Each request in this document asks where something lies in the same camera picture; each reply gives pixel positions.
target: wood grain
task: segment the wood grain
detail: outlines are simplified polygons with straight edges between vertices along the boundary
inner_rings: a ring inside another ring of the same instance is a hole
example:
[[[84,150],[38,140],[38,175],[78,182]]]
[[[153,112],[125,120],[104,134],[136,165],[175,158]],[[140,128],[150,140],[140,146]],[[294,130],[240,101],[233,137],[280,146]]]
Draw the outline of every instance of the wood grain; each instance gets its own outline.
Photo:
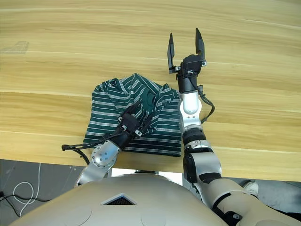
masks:
[[[82,142],[94,87],[140,73],[176,89],[169,33],[179,65],[198,27],[198,82],[216,105],[204,129],[223,176],[301,181],[300,11],[297,0],[4,0],[0,158],[84,165],[60,146]],[[8,49],[20,41],[25,53]],[[182,158],[124,152],[116,167],[182,172]]]

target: gray floor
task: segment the gray floor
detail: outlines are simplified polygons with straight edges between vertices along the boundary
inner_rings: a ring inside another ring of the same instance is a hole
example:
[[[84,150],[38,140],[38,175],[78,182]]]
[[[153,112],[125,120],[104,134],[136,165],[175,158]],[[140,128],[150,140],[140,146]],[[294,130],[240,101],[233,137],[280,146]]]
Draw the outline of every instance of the gray floor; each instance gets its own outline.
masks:
[[[14,187],[22,182],[29,181],[37,191],[38,163],[0,160],[0,190],[5,195],[10,195]],[[42,164],[40,172],[39,198],[53,199],[70,189],[80,174],[82,167]],[[245,179],[232,178],[242,184]],[[265,204],[285,212],[301,213],[301,182],[283,182],[256,180],[259,184],[259,199]],[[31,195],[28,185],[20,185],[16,194],[23,197]],[[14,198],[10,198],[13,205],[19,211],[23,205]],[[34,202],[23,211],[24,214],[42,205],[42,202]],[[0,202],[0,226],[7,226],[17,219],[12,208],[6,201]]]

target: green striped shirt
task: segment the green striped shirt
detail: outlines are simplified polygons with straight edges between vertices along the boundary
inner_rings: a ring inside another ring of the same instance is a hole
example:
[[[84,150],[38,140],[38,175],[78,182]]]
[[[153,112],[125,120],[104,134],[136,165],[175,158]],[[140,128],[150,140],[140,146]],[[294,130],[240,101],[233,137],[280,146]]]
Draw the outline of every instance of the green striped shirt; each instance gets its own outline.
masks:
[[[113,133],[117,118],[133,103],[141,100],[135,111],[140,123],[155,112],[150,127],[124,149],[128,152],[181,156],[179,92],[167,84],[160,86],[139,74],[111,79],[96,86],[92,93],[92,112],[84,143],[98,141]]]

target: black cable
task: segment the black cable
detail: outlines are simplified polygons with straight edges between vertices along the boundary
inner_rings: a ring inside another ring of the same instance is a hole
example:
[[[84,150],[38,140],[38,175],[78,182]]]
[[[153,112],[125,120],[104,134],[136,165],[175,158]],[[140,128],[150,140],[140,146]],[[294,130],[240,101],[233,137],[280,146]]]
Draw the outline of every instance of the black cable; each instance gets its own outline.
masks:
[[[198,91],[198,94],[199,94],[199,96],[201,97],[201,99],[203,100],[203,102],[206,103],[206,104],[208,104],[209,106],[211,106],[211,110],[210,110],[209,114],[201,120],[201,123],[203,124],[204,122],[207,121],[207,119],[209,118],[209,116],[213,114],[213,112],[215,111],[215,106],[214,106],[214,104],[213,104],[209,99],[207,99],[207,97],[205,97],[206,94],[203,93],[203,90],[200,90],[200,89],[199,89],[199,88],[191,81],[191,77],[189,77],[189,81],[190,81],[191,84],[193,85],[193,88],[195,88],[195,89]]]
[[[62,150],[82,150],[82,149],[87,149],[87,148],[92,148],[96,145],[99,145],[101,144],[103,141],[106,141],[108,139],[111,139],[113,137],[117,137],[121,135],[121,133],[118,133],[118,134],[114,134],[114,135],[111,135],[111,136],[108,136],[106,138],[103,138],[101,139],[100,141],[97,141],[97,142],[93,142],[93,143],[88,143],[88,144],[80,144],[80,145],[62,145]]]
[[[89,161],[88,157],[87,157],[81,150],[79,150],[79,149],[74,149],[73,151],[75,151],[77,154],[79,154],[80,157],[83,158],[83,159],[85,160],[85,162],[86,162],[87,165],[90,164],[90,161]]]
[[[90,164],[90,161],[89,159],[87,158],[87,156],[81,151],[82,149],[87,149],[87,148],[92,148],[96,145],[99,145],[101,144],[102,142],[108,140],[108,139],[111,139],[113,137],[117,137],[121,135],[121,133],[118,133],[118,134],[114,134],[114,135],[111,135],[111,136],[108,136],[108,137],[105,137],[103,139],[101,139],[100,141],[97,141],[97,142],[93,142],[93,143],[88,143],[88,144],[80,144],[80,145],[62,145],[62,150],[65,151],[65,150],[72,150],[74,152],[76,152],[77,154],[80,155],[81,158],[84,159],[84,161],[86,162],[87,165]]]
[[[17,213],[17,210],[15,209],[15,207],[13,206],[13,204],[10,203],[10,201],[7,199],[7,197],[6,197],[6,196],[2,196],[2,197],[3,197],[3,199],[1,199],[0,201],[6,200],[6,201],[8,202],[8,204],[10,205],[10,207],[14,210],[15,214],[16,214],[18,217],[20,217],[19,214]]]
[[[51,199],[49,199],[49,200],[43,200],[43,199],[39,199],[39,198],[23,198],[23,197],[21,197],[21,196],[19,196],[19,195],[17,195],[17,194],[11,194],[11,195],[9,195],[9,196],[5,196],[6,198],[9,198],[9,197],[12,197],[12,196],[15,196],[15,197],[17,197],[17,198],[19,198],[19,199],[23,199],[23,200],[37,200],[37,201],[39,201],[39,202],[48,202],[48,201],[50,201]]]

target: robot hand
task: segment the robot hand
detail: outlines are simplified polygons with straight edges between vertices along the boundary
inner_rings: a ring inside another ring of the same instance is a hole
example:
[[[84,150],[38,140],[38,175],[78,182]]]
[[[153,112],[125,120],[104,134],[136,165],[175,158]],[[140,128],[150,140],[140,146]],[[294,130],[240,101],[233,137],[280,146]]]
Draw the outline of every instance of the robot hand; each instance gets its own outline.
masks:
[[[108,171],[116,162],[117,154],[120,153],[128,143],[134,138],[142,136],[149,127],[153,114],[145,120],[143,126],[139,121],[131,116],[141,102],[128,107],[126,111],[119,116],[119,125],[115,132],[104,141],[102,145],[97,145],[92,151],[91,161],[86,166],[76,181],[75,187],[90,181],[103,179]]]

